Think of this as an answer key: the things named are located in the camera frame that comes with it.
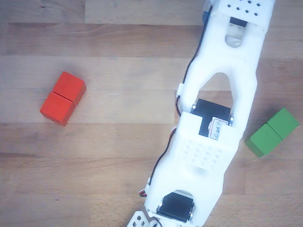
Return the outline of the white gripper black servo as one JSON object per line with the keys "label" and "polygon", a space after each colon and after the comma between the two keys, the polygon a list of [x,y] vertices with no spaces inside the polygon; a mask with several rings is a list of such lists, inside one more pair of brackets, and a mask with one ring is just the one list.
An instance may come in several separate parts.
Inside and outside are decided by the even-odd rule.
{"label": "white gripper black servo", "polygon": [[145,213],[141,210],[136,211],[131,217],[126,227],[153,227],[154,220],[149,221]]}

